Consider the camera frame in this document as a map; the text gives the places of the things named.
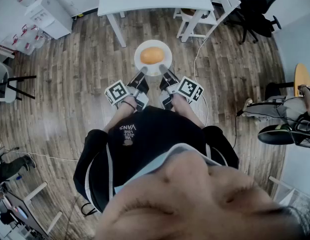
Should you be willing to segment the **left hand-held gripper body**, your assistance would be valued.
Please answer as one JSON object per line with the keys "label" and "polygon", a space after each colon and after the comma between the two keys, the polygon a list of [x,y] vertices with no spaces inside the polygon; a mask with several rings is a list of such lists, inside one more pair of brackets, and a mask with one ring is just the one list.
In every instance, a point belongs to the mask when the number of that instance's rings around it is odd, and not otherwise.
{"label": "left hand-held gripper body", "polygon": [[122,80],[119,80],[106,88],[105,96],[112,106],[117,106],[127,96],[134,97],[136,101],[136,111],[141,112],[146,108],[149,102],[149,98],[146,93],[138,90],[132,86],[124,85]]}

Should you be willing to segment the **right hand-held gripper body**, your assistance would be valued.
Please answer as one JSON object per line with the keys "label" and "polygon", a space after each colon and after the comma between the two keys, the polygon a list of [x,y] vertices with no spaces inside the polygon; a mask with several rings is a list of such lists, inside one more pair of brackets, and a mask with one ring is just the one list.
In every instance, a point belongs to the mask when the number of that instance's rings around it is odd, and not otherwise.
{"label": "right hand-held gripper body", "polygon": [[179,84],[168,87],[166,90],[161,90],[159,96],[160,103],[164,109],[172,109],[172,99],[174,94],[180,94],[190,104],[196,103],[201,97],[204,89],[190,78],[183,77]]}

